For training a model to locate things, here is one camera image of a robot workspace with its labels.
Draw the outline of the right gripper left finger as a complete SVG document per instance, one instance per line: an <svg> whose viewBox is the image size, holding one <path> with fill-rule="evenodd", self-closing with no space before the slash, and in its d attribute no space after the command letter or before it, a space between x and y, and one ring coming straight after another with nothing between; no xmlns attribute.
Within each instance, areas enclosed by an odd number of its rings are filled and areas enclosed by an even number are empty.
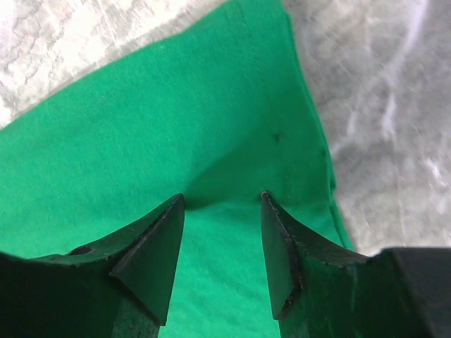
<svg viewBox="0 0 451 338"><path fill-rule="evenodd" d="M166 324L185 219L176 194L65 255L1 255L2 337L157 337Z"/></svg>

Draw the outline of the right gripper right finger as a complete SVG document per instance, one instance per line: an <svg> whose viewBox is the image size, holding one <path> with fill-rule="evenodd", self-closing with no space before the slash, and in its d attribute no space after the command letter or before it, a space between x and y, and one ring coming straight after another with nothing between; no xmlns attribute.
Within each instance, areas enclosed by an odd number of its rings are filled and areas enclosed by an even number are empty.
<svg viewBox="0 0 451 338"><path fill-rule="evenodd" d="M273 318L282 337L449 337L450 250L345 249L261 195Z"/></svg>

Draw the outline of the green t-shirt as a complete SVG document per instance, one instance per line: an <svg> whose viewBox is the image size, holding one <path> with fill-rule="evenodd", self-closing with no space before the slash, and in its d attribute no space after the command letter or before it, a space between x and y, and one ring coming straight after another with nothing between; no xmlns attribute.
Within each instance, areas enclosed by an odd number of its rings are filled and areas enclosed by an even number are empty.
<svg viewBox="0 0 451 338"><path fill-rule="evenodd" d="M1 250L64 254L185 197L163 337L277 337L260 196L349 246L280 1L227 1L1 131Z"/></svg>

